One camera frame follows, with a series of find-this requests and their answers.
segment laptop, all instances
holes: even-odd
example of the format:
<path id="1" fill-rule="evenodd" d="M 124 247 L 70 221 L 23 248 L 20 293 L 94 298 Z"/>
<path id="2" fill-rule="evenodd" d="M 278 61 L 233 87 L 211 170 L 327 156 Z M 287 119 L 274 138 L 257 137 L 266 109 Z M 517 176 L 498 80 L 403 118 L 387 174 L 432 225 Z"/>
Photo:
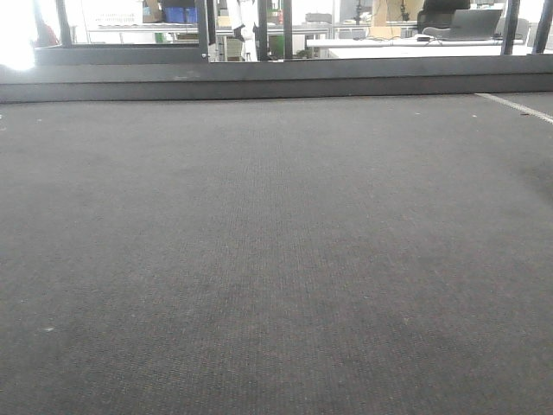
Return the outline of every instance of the laptop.
<path id="1" fill-rule="evenodd" d="M 503 10 L 456 10 L 447 34 L 438 36 L 448 41 L 487 41 L 495 35 Z"/>

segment cardboard box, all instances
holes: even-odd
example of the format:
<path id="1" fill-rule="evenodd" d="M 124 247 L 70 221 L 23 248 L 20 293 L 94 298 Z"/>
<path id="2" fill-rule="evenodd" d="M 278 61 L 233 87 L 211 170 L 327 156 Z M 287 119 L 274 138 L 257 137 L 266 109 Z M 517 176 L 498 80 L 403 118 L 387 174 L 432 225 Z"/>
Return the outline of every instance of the cardboard box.
<path id="1" fill-rule="evenodd" d="M 143 23 L 156 23 L 163 21 L 163 13 L 159 7 L 157 0 L 146 0 L 148 8 L 144 8 L 142 16 Z"/>
<path id="2" fill-rule="evenodd" d="M 219 16 L 217 17 L 217 26 L 220 28 L 230 28 L 231 27 L 231 18 L 229 16 Z"/>

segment white table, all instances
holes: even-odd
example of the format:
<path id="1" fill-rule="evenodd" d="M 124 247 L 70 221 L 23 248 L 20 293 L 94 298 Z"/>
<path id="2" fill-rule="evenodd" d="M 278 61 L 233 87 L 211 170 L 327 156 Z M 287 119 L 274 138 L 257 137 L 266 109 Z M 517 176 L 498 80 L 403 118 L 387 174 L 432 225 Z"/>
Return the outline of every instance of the white table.
<path id="1" fill-rule="evenodd" d="M 326 49 L 330 58 L 365 59 L 429 56 L 488 56 L 501 52 L 501 40 L 418 41 L 416 38 L 391 40 L 320 39 L 308 41 L 309 48 Z M 528 54 L 522 41 L 515 41 L 513 54 Z"/>

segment white line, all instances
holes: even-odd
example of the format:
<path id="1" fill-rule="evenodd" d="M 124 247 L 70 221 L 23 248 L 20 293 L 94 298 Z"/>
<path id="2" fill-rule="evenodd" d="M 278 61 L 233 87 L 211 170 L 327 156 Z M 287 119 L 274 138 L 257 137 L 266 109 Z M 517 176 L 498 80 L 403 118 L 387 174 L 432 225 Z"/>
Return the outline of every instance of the white line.
<path id="1" fill-rule="evenodd" d="M 529 106 L 520 105 L 520 104 L 517 104 L 516 102 L 509 101 L 508 99 L 502 99 L 500 97 L 496 97 L 495 95 L 491 95 L 490 93 L 476 93 L 475 95 L 478 95 L 479 97 L 482 97 L 482 98 L 490 99 L 492 101 L 498 102 L 503 105 L 507 105 L 514 110 L 533 115 L 534 117 L 542 119 L 547 123 L 553 124 L 553 117 L 551 117 L 549 114 L 546 114 L 545 112 L 533 110 Z"/>

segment storage box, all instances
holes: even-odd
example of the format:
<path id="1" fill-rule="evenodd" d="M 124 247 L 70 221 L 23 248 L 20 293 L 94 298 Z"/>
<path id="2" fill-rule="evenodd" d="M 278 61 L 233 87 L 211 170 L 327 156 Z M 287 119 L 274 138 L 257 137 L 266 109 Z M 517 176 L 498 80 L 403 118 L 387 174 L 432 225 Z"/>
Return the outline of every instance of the storage box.
<path id="1" fill-rule="evenodd" d="M 186 13 L 183 7 L 165 7 L 165 22 L 185 23 Z"/>
<path id="2" fill-rule="evenodd" d="M 163 13 L 157 0 L 146 0 L 147 7 L 143 8 L 142 21 L 144 23 L 156 23 L 163 21 Z"/>
<path id="3" fill-rule="evenodd" d="M 231 18 L 229 16 L 219 16 L 217 17 L 217 25 L 220 28 L 230 28 Z"/>

